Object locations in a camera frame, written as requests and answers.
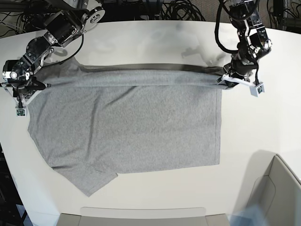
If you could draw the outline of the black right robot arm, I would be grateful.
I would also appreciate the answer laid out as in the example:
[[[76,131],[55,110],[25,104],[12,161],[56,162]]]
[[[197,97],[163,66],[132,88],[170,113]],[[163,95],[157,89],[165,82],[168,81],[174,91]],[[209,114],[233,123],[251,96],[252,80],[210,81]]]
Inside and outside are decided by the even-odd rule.
[[[46,85],[37,81],[35,74],[44,67],[44,61],[54,47],[66,47],[83,36],[105,14],[102,0],[2,0],[1,12],[42,13],[45,33],[32,39],[18,60],[7,60],[3,67],[3,88],[11,87],[17,101],[28,98]]]

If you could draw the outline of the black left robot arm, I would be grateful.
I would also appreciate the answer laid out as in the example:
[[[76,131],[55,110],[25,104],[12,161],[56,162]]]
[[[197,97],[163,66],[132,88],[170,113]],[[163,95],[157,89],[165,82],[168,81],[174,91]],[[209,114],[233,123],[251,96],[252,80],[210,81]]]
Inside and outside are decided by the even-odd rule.
[[[253,70],[259,69],[259,60],[271,52],[268,37],[258,13],[259,0],[220,1],[220,8],[230,18],[236,28],[239,42],[237,50],[232,50],[231,62],[226,66],[227,73],[234,78],[247,79]]]

